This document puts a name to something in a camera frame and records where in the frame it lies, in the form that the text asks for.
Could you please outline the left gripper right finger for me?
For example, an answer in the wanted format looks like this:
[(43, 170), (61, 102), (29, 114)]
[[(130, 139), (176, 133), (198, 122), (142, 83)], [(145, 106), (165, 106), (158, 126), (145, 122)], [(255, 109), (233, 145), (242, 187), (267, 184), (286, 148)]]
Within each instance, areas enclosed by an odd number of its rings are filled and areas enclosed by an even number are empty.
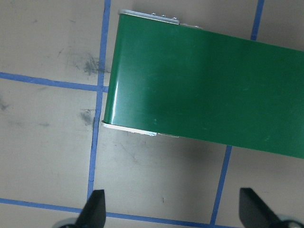
[(239, 218), (245, 228), (270, 228), (280, 218), (251, 189), (239, 190)]

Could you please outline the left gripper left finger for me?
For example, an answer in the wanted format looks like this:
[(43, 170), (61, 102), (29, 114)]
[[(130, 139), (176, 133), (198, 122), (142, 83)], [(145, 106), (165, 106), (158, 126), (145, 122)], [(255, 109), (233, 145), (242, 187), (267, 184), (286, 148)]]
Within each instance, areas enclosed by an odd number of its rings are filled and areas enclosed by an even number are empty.
[(75, 228), (103, 228), (106, 221), (105, 191), (94, 190), (77, 218)]

